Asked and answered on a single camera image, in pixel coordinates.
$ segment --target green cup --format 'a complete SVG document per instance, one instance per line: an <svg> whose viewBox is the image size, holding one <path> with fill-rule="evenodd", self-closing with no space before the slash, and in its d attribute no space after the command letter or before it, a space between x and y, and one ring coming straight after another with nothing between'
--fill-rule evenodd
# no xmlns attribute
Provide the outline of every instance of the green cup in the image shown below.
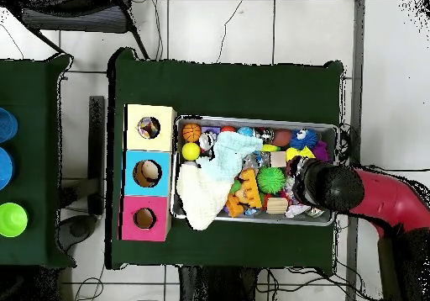
<svg viewBox="0 0 430 301"><path fill-rule="evenodd" d="M16 203L0 205L0 235L16 237L27 227L28 217L25 209Z"/></svg>

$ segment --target blue box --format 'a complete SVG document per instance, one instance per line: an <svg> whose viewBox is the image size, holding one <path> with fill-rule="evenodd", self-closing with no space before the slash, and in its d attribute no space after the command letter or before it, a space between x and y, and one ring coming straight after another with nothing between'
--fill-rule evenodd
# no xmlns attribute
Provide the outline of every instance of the blue box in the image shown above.
<svg viewBox="0 0 430 301"><path fill-rule="evenodd" d="M153 187L142 187L133 178L139 161L151 160L161 168L161 178ZM125 196L168 196L170 189L170 153L127 150L125 153Z"/></svg>

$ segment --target light blue cloth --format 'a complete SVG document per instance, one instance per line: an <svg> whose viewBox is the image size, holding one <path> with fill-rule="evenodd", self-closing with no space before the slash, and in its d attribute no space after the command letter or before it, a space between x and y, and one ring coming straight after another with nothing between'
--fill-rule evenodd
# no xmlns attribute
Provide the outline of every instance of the light blue cloth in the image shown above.
<svg viewBox="0 0 430 301"><path fill-rule="evenodd" d="M254 151L260 151L263 140L236 132L222 132L213 146L215 157L202 156L196 160L213 180L233 182L242 171L242 160Z"/></svg>

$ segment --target pink box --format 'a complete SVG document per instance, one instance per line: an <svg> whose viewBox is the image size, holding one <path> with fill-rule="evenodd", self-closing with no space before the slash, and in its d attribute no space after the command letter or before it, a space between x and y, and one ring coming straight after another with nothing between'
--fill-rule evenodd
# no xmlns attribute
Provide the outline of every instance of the pink box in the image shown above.
<svg viewBox="0 0 430 301"><path fill-rule="evenodd" d="M122 240L147 240L162 242L170 229L168 198L157 196L125 196L123 199ZM155 215L154 225L141 229L134 223L134 214L140 209L150 209Z"/></svg>

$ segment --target green tablecloth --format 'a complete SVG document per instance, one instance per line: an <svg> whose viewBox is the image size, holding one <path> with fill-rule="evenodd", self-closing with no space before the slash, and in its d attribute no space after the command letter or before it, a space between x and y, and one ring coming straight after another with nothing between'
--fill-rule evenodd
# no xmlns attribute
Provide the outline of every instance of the green tablecloth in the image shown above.
<svg viewBox="0 0 430 301"><path fill-rule="evenodd" d="M0 107L18 121L18 133L1 144L12 156L15 171L0 191L0 203L19 203L29 216L27 229L20 236L0 235L0 264L74 265L55 241L59 201L57 87L70 61L68 55L48 61L0 61Z"/></svg>
<svg viewBox="0 0 430 301"><path fill-rule="evenodd" d="M108 137L107 169L113 170L113 184L108 182L107 202L112 201L113 209L107 220L107 263L303 266L331 273L332 225L216 221L207 230L195 231L184 219L173 219L165 242L118 240L123 106L165 105L178 114L338 124L342 72L338 61L327 66L205 65L136 61L131 49L117 51L108 71L108 129L113 133Z"/></svg>

